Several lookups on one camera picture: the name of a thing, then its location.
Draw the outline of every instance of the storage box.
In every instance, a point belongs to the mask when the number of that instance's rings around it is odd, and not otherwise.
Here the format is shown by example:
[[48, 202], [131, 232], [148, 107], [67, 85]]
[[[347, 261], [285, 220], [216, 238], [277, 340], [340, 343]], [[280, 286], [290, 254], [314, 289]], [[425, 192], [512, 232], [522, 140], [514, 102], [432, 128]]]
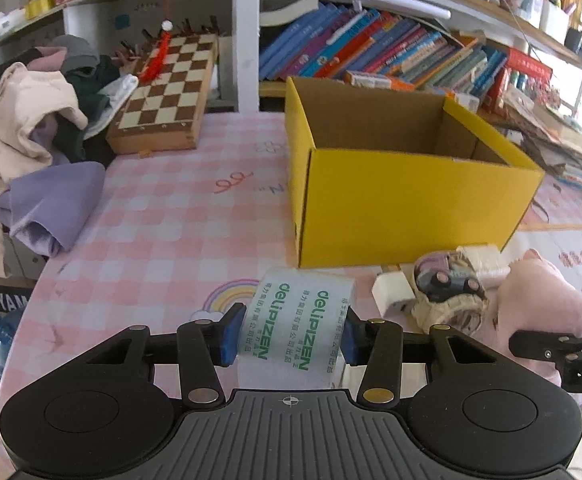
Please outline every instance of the storage box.
[[569, 29], [569, 15], [560, 7], [544, 0], [540, 16], [540, 30], [562, 44], [567, 36], [567, 29]]
[[285, 125], [300, 267], [503, 248], [543, 171], [444, 96], [289, 78]]

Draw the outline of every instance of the paper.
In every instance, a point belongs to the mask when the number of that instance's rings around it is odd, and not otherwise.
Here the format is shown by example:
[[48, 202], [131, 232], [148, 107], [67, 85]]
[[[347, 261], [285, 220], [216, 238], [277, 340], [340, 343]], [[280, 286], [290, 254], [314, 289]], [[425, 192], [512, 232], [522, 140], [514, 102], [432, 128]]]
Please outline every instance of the paper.
[[347, 309], [354, 298], [355, 281], [350, 278], [270, 269], [258, 285], [242, 324], [240, 387], [330, 388]]

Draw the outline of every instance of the stuffed toy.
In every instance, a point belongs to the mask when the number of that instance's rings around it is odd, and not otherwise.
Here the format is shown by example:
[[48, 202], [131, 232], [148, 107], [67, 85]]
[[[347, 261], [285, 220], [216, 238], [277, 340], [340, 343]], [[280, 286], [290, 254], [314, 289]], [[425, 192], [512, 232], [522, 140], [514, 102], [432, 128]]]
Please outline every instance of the stuffed toy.
[[559, 386], [560, 375], [553, 363], [514, 357], [509, 339], [517, 330], [582, 337], [582, 294], [534, 249], [510, 268], [473, 337]]

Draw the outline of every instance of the book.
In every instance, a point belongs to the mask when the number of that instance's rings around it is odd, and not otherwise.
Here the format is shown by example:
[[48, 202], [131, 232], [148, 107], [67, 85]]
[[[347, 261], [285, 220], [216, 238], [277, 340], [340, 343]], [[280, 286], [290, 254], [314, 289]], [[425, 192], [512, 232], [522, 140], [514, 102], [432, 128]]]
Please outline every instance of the book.
[[468, 85], [468, 87], [466, 88], [466, 92], [468, 94], [470, 94], [473, 91], [474, 87], [476, 86], [476, 81], [478, 81], [478, 78], [482, 77], [482, 74], [484, 74], [488, 66], [489, 60], [487, 58], [487, 63], [485, 63], [485, 65], [480, 70], [476, 71], [476, 76], [474, 77], [474, 80], [471, 82], [471, 85]]
[[429, 32], [420, 40], [416, 41], [414, 44], [410, 45], [407, 49], [388, 57], [380, 69], [375, 70], [377, 74], [392, 75], [398, 72], [402, 67], [402, 62], [411, 59], [423, 48], [430, 46], [434, 41], [444, 41], [442, 35], [439, 32]]
[[410, 31], [408, 31], [401, 38], [396, 40], [390, 48], [384, 52], [380, 57], [372, 60], [368, 65], [363, 67], [364, 72], [375, 73], [377, 72], [385, 63], [387, 59], [392, 56], [396, 56], [404, 52], [407, 48], [417, 43], [424, 36], [426, 36], [427, 31], [420, 25], [415, 25]]
[[409, 83], [401, 81], [397, 77], [388, 75], [369, 74], [366, 72], [344, 71], [344, 82], [351, 86], [361, 88], [383, 88], [390, 90], [401, 90], [412, 92], [415, 87]]
[[322, 52], [327, 40], [333, 36], [334, 32], [349, 23], [356, 15], [355, 10], [347, 9], [344, 6], [338, 7], [338, 10], [340, 10], [340, 14], [324, 29], [322, 34], [318, 34], [309, 41], [305, 49], [294, 60], [289, 62], [289, 65], [279, 74], [280, 78], [285, 80], [291, 75], [298, 74], [303, 67], [318, 57], [318, 54]]
[[552, 166], [552, 169], [556, 172], [556, 174], [560, 174], [562, 176], [572, 176], [582, 180], [582, 168], [578, 168], [577, 166], [569, 164], [568, 162]]
[[434, 75], [429, 81], [427, 82], [428, 86], [445, 86], [444, 79], [447, 78], [447, 75], [453, 72], [467, 57], [469, 57], [471, 52], [467, 51], [463, 53], [462, 56], [458, 56], [456, 60], [449, 63], [446, 67], [439, 70], [439, 72]]
[[394, 17], [390, 12], [383, 10], [377, 20], [372, 22], [369, 27], [361, 31], [355, 38], [345, 44], [339, 52], [325, 64], [314, 77], [331, 77], [336, 72], [350, 63], [354, 56], [362, 54], [371, 44], [372, 38], [381, 38], [391, 29], [399, 18]]
[[484, 95], [491, 89], [495, 82], [495, 78], [500, 73], [507, 63], [507, 55], [504, 52], [496, 51], [494, 56], [489, 58], [487, 68], [482, 72], [482, 75], [476, 80], [471, 94], [482, 100]]
[[308, 14], [305, 14], [301, 18], [295, 20], [291, 23], [283, 32], [280, 34], [269, 46], [267, 46], [263, 52], [260, 53], [260, 61], [258, 62], [258, 68], [260, 70], [275, 56], [276, 52], [282, 48], [284, 44], [290, 41], [307, 23], [309, 23], [314, 17], [320, 13], [320, 9], [313, 10]]
[[396, 60], [386, 71], [380, 71], [385, 75], [399, 75], [408, 72], [415, 66], [419, 65], [424, 59], [427, 59], [432, 53], [437, 52], [444, 46], [447, 46], [447, 40], [437, 37], [432, 41], [415, 44], [410, 50], [404, 53], [402, 59]]
[[289, 41], [271, 58], [269, 63], [273, 63], [276, 59], [277, 62], [274, 63], [274, 67], [267, 73], [265, 78], [271, 80], [277, 79], [279, 73], [289, 64], [289, 60], [295, 59], [307, 43], [309, 43], [311, 35], [315, 32], [323, 32], [325, 26], [331, 23], [331, 20], [337, 14], [338, 7], [334, 4], [327, 4], [319, 18], [309, 22], [292, 41]]
[[393, 27], [375, 44], [370, 46], [366, 52], [357, 57], [353, 62], [347, 65], [347, 70], [361, 71], [367, 64], [381, 56], [397, 40], [402, 38], [409, 30], [418, 27], [417, 23], [410, 18], [404, 18], [393, 24]]
[[401, 76], [401, 79], [403, 81], [407, 81], [407, 83], [414, 84], [417, 88], [417, 82], [419, 80], [424, 78], [431, 70], [434, 70], [436, 67], [438, 67], [440, 63], [448, 59], [449, 56], [452, 56], [456, 50], [457, 47], [453, 45], [444, 45], [441, 49], [428, 56], [427, 59], [425, 59], [423, 62], [417, 64], [414, 68], [409, 70], [409, 72], [404, 73]]
[[313, 77], [319, 69], [335, 56], [339, 50], [355, 38], [361, 31], [367, 28], [380, 16], [375, 9], [369, 9], [354, 16], [354, 18], [344, 27], [338, 29], [332, 37], [327, 40], [322, 52], [299, 73], [302, 77]]
[[456, 51], [455, 54], [448, 57], [446, 60], [444, 60], [443, 63], [440, 63], [439, 65], [435, 66], [431, 71], [427, 72], [420, 79], [418, 79], [417, 81], [414, 81], [413, 84], [417, 88], [421, 88], [429, 81], [430, 78], [432, 78], [434, 75], [436, 75], [436, 73], [439, 70], [443, 70], [444, 67], [446, 67], [450, 63], [453, 63], [458, 57], [464, 56], [466, 51], [469, 51], [469, 52], [473, 51], [481, 43], [481, 41], [484, 41], [484, 39], [482, 37], [474, 38], [472, 41], [469, 41], [468, 43], [466, 43], [466, 46], [464, 46], [460, 50]]
[[[453, 86], [458, 83], [460, 79], [462, 79], [466, 73], [468, 73], [469, 70], [479, 62], [479, 60], [482, 59], [482, 57], [486, 60], [486, 54], [481, 49], [467, 51], [464, 54], [466, 54], [466, 56], [462, 58], [462, 61], [438, 82], [438, 86], [453, 88]], [[433, 79], [430, 80], [429, 84], [434, 84]]]
[[274, 73], [279, 72], [287, 64], [289, 57], [297, 54], [306, 42], [308, 42], [311, 31], [325, 22], [328, 16], [338, 8], [334, 4], [322, 5], [314, 14], [311, 20], [306, 22], [300, 30], [293, 35], [285, 44], [280, 46], [277, 52], [260, 69], [260, 80], [270, 79]]
[[487, 67], [484, 69], [484, 72], [476, 79], [476, 83], [474, 85], [474, 89], [480, 88], [485, 81], [493, 75], [495, 68], [502, 63], [503, 59], [507, 59], [507, 55], [497, 50], [492, 46], [483, 46], [482, 51], [487, 55], [487, 59], [489, 60], [487, 63]]
[[453, 83], [453, 86], [451, 87], [452, 90], [460, 91], [459, 88], [465, 89], [471, 86], [476, 80], [476, 74], [487, 66], [487, 57], [485, 53], [481, 50], [477, 54], [478, 57], [472, 60], [474, 64], [468, 67], [466, 73], [460, 76], [460, 78]]

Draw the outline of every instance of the pink fabric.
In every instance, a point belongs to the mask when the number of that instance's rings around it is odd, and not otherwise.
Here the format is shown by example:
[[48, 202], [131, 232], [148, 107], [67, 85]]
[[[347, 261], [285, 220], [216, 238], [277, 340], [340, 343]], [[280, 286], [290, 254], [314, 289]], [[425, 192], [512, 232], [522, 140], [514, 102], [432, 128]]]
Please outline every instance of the pink fabric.
[[536, 250], [530, 249], [510, 267], [511, 272], [500, 285], [475, 338], [560, 385], [560, 375], [553, 363], [514, 357], [509, 350], [509, 339], [517, 330], [571, 333], [582, 337], [582, 294]]
[[33, 72], [58, 72], [66, 57], [65, 46], [38, 46], [43, 57], [31, 61], [26, 68]]

